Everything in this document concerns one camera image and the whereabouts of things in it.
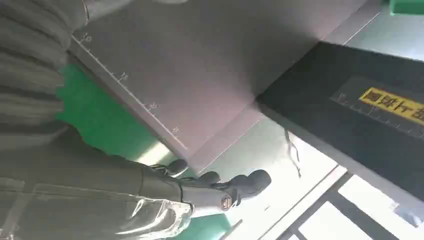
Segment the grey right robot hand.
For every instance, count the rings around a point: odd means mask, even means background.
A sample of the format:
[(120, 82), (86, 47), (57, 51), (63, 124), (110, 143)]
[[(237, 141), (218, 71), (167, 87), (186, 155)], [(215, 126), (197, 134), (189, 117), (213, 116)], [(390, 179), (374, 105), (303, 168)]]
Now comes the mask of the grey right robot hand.
[(108, 155), (66, 128), (0, 135), (3, 240), (164, 240), (195, 218), (223, 214), (262, 193), (265, 170), (221, 182), (215, 172), (176, 178)]

